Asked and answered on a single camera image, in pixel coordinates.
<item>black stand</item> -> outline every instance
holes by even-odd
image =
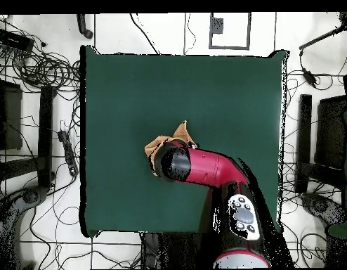
[[[316,42],[319,42],[323,39],[326,39],[327,37],[331,37],[334,36],[335,34],[341,33],[343,31],[347,30],[347,13],[339,13],[339,20],[341,21],[342,25],[324,35],[321,35],[320,37],[317,37],[305,44],[303,44],[302,46],[299,47],[300,51],[302,51],[303,49],[312,46],[313,44],[315,44]]]

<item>chair leg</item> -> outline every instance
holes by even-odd
[[[79,31],[82,35],[84,35],[87,39],[92,39],[93,33],[86,28],[85,15],[77,14],[77,24],[79,26]]]

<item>electronic device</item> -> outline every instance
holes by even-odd
[[[29,55],[34,47],[34,40],[0,29],[0,45],[3,49],[19,50],[22,54]]]
[[[58,132],[58,140],[63,144],[65,151],[65,161],[69,167],[69,173],[72,177],[76,177],[79,173],[77,168],[74,151],[70,142],[69,135],[66,131]]]
[[[302,193],[302,205],[305,211],[314,217],[318,217],[324,224],[342,224],[345,222],[344,208],[317,193]]]
[[[255,254],[271,267],[293,268],[284,237],[273,224],[256,177],[242,160],[240,163],[242,167],[223,154],[192,148],[182,140],[172,140],[159,148],[150,166],[158,177],[212,189],[213,226],[211,238],[206,242],[211,252],[205,253],[211,268],[212,264],[216,266],[218,263],[222,268],[227,266],[220,260],[228,255],[232,255],[230,268],[263,266]],[[245,253],[233,254],[233,250]]]

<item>floor tile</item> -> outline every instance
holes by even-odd
[[[102,255],[94,253],[93,268],[94,269],[121,269],[122,266],[130,267],[134,260],[140,257],[140,245],[93,245],[93,249],[102,253]]]

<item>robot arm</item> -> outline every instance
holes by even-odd
[[[266,202],[250,168],[240,160],[243,169],[230,157],[198,148],[182,141],[165,143],[156,154],[158,176],[183,183],[212,188],[214,230],[220,234],[221,249],[217,261],[230,253],[232,264],[245,259],[265,266],[251,247],[263,246],[266,264],[272,267],[294,267],[282,233],[277,232]],[[237,250],[244,248],[239,256]]]

